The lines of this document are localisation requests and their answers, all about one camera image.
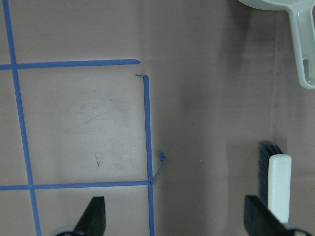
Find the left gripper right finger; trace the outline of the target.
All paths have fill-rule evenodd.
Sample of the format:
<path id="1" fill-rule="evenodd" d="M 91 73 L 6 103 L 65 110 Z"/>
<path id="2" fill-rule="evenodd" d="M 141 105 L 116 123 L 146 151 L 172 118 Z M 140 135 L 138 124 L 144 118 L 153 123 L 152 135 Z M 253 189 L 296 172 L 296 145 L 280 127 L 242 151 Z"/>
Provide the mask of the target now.
<path id="1" fill-rule="evenodd" d="M 289 230 L 255 195 L 244 200 L 244 227 L 249 236 L 286 236 Z"/>

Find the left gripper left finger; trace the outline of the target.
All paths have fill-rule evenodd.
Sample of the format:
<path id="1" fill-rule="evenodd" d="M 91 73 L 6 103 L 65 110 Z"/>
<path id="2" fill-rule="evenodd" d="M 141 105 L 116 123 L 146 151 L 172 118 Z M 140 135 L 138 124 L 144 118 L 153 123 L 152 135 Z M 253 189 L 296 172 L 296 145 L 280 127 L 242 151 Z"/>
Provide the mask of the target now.
<path id="1" fill-rule="evenodd" d="M 106 228 L 105 199 L 93 197 L 75 226 L 75 236 L 102 236 Z"/>

